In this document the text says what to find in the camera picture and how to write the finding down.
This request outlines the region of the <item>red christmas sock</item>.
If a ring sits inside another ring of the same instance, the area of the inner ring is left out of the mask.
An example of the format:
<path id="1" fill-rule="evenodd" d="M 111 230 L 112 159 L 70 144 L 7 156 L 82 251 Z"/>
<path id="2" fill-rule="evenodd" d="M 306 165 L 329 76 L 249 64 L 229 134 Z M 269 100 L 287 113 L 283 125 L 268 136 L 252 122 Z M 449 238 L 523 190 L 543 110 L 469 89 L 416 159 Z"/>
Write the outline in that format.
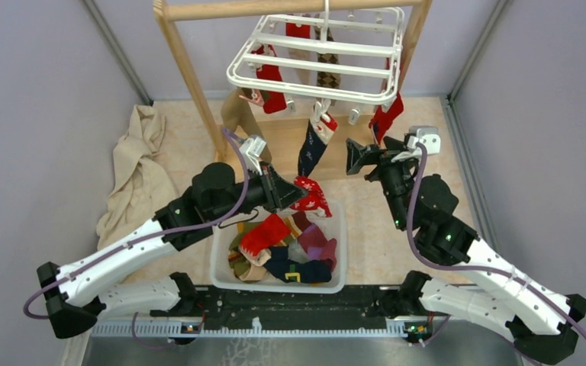
<path id="1" fill-rule="evenodd" d="M 273 56 L 276 57 L 275 50 L 271 45 L 259 45 L 251 51 L 257 56 Z M 260 80 L 282 81 L 282 76 L 279 67 L 270 64 L 261 64 L 256 68 L 256 77 Z M 287 101 L 285 95 L 280 91 L 266 91 L 260 90 L 264 104 L 263 111 L 266 114 L 274 114 L 283 111 L 287 108 Z"/>

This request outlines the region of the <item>brown argyle sock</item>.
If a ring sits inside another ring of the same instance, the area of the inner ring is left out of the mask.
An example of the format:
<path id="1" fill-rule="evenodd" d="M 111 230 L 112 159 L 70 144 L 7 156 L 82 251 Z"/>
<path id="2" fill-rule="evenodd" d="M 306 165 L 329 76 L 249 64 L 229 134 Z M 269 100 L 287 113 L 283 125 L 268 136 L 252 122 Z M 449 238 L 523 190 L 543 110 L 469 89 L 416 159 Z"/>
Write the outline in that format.
<path id="1" fill-rule="evenodd" d="M 314 36 L 316 40 L 321 39 L 321 29 L 314 28 Z M 334 42 L 331 30 L 327 30 L 327 42 Z M 318 53 L 317 61 L 319 63 L 328 63 L 332 65 L 339 64 L 339 57 L 335 53 Z M 341 75 L 335 72 L 317 71 L 317 86 L 322 88 L 339 89 L 341 83 Z"/>

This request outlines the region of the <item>wooden hanger rack frame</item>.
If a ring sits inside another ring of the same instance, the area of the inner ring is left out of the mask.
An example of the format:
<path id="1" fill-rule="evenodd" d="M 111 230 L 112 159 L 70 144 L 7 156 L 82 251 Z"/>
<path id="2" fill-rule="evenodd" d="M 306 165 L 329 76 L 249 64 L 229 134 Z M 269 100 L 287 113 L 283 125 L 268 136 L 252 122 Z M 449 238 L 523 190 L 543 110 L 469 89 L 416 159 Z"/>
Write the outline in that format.
<path id="1" fill-rule="evenodd" d="M 155 1 L 153 3 L 153 12 L 175 63 L 191 94 L 192 100 L 195 103 L 202 123 L 211 138 L 215 151 L 214 161 L 223 162 L 235 169 L 240 169 L 243 157 L 241 154 L 233 151 L 230 140 L 224 137 L 220 124 L 216 123 L 211 113 L 208 100 L 204 96 L 195 67 L 190 60 L 184 41 L 176 26 L 177 22 L 259 16 L 260 20 L 254 32 L 228 66 L 226 72 L 228 80 L 233 85 L 239 87 L 321 98 L 322 102 L 319 106 L 313 110 L 312 114 L 308 115 L 308 119 L 312 120 L 316 116 L 323 117 L 326 115 L 332 100 L 370 105 L 386 105 L 391 103 L 392 98 L 401 89 L 431 5 L 432 3 L 430 1 L 370 1 L 364 3 L 359 1 L 313 0 L 237 1 L 193 5 L 168 5 L 165 1 Z M 360 43 L 331 43 L 325 39 L 305 40 L 300 37 L 266 34 L 263 31 L 264 27 L 270 21 L 290 21 L 294 24 L 306 22 L 312 26 L 319 25 L 322 29 L 326 29 L 329 26 L 338 26 L 347 29 L 383 31 L 385 28 L 381 24 L 332 21 L 329 19 L 328 13 L 331 9 L 338 11 L 401 12 L 404 6 L 410 6 L 412 8 L 410 19 L 409 21 L 404 21 L 404 19 L 400 18 L 397 25 L 390 27 L 389 30 L 393 34 L 393 40 L 392 45 L 389 47 L 368 46 Z M 254 54 L 252 50 L 258 43 L 293 47 L 299 50 L 322 53 L 385 58 L 390 60 L 390 68 L 388 70 L 371 69 L 296 59 L 278 59 L 274 56 Z M 384 91 L 378 94 L 371 94 L 269 79 L 247 78 L 236 75 L 236 68 L 244 63 L 380 78 L 386 80 L 387 85 Z"/>

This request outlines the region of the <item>black santa belt sock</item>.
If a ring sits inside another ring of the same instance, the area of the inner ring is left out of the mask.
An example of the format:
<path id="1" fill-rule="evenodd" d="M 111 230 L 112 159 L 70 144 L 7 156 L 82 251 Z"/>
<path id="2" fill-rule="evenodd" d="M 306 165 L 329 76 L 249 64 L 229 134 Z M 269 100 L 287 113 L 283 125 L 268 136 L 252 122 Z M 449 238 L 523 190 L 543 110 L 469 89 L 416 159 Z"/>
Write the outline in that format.
<path id="1" fill-rule="evenodd" d="M 332 279 L 330 268 L 322 261 L 296 262 L 288 257 L 288 248 L 284 246 L 269 247 L 269 251 L 271 258 L 263 267 L 285 283 L 318 284 Z"/>

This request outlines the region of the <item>beige crumpled cloth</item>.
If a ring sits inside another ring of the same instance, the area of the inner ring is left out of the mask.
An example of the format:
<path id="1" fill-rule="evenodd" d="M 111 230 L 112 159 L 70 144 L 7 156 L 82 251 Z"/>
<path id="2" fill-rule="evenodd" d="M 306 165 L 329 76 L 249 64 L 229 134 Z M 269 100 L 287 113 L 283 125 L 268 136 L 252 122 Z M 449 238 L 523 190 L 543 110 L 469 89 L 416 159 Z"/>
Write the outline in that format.
<path id="1" fill-rule="evenodd" d="M 113 149 L 114 188 L 107 211 L 96 225 L 97 249 L 132 233 L 176 198 L 166 169 L 156 160 L 166 133 L 166 118 L 157 109 L 135 105 L 127 132 Z"/>

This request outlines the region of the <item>olive green striped sock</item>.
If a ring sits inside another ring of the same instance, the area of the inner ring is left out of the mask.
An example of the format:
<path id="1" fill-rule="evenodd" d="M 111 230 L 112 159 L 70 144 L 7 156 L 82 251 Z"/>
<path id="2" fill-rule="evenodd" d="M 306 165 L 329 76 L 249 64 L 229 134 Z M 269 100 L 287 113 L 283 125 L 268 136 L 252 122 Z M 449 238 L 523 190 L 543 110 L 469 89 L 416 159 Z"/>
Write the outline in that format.
<path id="1" fill-rule="evenodd" d="M 233 275 L 244 283 L 256 283 L 261 281 L 267 275 L 267 270 L 262 266 L 251 263 L 246 256 L 240 251 L 241 239 L 259 222 L 239 223 L 237 225 L 238 234 L 228 248 L 228 264 Z"/>

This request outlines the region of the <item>grey striped sock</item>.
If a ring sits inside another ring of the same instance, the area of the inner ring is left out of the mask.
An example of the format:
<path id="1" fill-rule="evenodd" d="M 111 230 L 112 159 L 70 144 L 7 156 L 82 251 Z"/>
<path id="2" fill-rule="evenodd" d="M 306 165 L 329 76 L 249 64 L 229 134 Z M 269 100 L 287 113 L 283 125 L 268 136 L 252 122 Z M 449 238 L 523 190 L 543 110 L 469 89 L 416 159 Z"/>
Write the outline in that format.
<path id="1" fill-rule="evenodd" d="M 307 263 L 311 260 L 298 241 L 294 241 L 288 245 L 288 259 L 300 264 Z"/>

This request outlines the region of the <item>red snowflake pattern sock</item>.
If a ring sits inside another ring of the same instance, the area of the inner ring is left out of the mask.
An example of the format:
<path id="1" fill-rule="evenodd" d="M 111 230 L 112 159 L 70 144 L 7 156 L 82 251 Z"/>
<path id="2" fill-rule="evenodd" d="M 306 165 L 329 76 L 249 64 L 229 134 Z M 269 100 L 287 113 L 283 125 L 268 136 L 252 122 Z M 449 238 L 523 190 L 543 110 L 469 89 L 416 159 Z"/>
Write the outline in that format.
<path id="1" fill-rule="evenodd" d="M 305 176 L 298 176 L 294 184 L 303 188 L 307 195 L 290 206 L 292 210 L 304 211 L 316 217 L 332 217 L 330 205 L 320 185 L 313 179 Z"/>

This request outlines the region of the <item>small pink sock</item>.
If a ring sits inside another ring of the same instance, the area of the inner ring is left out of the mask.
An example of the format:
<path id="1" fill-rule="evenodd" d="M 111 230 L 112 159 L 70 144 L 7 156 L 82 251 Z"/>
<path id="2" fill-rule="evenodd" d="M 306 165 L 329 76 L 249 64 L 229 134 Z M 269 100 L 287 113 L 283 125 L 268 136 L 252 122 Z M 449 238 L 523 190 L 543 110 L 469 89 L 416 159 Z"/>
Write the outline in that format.
<path id="1" fill-rule="evenodd" d="M 263 96 L 260 90 L 255 90 L 252 88 L 245 88 L 244 90 L 245 99 L 254 105 L 262 107 L 265 104 Z"/>

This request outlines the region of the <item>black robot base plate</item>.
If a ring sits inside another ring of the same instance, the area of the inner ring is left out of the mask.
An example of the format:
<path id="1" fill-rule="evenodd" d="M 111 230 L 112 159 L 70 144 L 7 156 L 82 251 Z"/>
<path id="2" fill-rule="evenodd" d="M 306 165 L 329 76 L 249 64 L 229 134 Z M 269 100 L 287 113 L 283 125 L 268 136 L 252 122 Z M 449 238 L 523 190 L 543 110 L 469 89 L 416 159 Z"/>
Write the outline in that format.
<path id="1" fill-rule="evenodd" d="M 200 287 L 177 310 L 151 310 L 154 317 L 204 317 L 205 330 L 244 330 L 259 319 L 267 331 L 384 329 L 388 319 L 426 320 L 425 310 L 403 286 L 346 285 L 335 294 L 295 294 Z"/>

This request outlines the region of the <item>white perforated plastic basket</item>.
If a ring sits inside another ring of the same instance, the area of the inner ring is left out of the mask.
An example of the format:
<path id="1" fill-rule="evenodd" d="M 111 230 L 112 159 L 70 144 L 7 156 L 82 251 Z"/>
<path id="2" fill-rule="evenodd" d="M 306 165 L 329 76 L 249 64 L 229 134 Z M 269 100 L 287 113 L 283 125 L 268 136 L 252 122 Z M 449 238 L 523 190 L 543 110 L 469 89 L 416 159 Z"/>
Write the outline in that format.
<path id="1" fill-rule="evenodd" d="M 272 293 L 295 294 L 335 294 L 341 291 L 346 283 L 347 258 L 347 225 L 343 205 L 336 200 L 328 201 L 331 217 L 316 217 L 311 215 L 309 220 L 316 223 L 327 239 L 336 240 L 336 268 L 332 278 L 322 284 L 286 284 L 272 275 L 265 279 L 246 283 L 236 278 L 227 260 L 230 244 L 239 234 L 238 226 L 232 225 L 223 229 L 214 229 L 211 247 L 209 275 L 215 287 L 233 291 L 262 291 Z"/>

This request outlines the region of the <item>tan brown sock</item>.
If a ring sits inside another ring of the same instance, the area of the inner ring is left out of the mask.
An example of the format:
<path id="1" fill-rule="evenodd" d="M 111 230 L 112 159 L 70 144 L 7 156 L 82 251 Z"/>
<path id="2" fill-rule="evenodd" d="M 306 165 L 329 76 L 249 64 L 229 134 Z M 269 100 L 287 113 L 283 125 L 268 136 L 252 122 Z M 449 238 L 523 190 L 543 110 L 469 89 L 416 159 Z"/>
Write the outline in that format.
<path id="1" fill-rule="evenodd" d="M 252 108 L 241 88 L 235 88 L 224 100 L 221 107 L 223 125 L 231 132 L 240 127 L 248 135 L 257 135 L 265 139 L 262 130 L 256 122 Z"/>

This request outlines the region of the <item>white plastic clip hanger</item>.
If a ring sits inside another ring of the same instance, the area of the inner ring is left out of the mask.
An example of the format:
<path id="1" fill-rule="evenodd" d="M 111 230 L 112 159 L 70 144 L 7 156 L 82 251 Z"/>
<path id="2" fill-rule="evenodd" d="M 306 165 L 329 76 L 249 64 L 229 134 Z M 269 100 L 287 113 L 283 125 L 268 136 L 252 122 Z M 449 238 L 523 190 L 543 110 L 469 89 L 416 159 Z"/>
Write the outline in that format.
<path id="1" fill-rule="evenodd" d="M 331 14 L 268 14 L 257 21 L 227 67 L 229 83 L 353 104 L 354 124 L 366 105 L 387 111 L 398 96 L 406 14 L 401 7 Z"/>

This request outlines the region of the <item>maroon purple sock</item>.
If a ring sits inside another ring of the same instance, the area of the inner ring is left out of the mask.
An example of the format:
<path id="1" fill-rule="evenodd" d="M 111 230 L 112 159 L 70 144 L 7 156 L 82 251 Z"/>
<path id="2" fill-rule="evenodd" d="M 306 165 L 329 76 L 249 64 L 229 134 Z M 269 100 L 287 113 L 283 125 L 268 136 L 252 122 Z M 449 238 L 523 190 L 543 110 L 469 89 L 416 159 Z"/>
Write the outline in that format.
<path id="1" fill-rule="evenodd" d="M 310 260 L 324 263 L 331 272 L 334 271 L 336 260 L 336 239 L 327 239 L 317 224 L 309 226 L 299 237 L 298 243 Z"/>

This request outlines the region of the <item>navy patterned sock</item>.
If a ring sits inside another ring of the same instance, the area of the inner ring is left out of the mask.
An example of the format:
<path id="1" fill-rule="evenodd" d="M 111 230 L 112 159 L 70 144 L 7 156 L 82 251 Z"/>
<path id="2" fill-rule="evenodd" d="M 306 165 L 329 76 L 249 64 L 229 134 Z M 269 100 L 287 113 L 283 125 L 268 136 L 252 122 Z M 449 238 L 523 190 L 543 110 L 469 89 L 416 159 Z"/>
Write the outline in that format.
<path id="1" fill-rule="evenodd" d="M 298 176 L 308 177 L 318 165 L 338 128 L 331 114 L 307 122 L 304 142 L 298 154 Z"/>

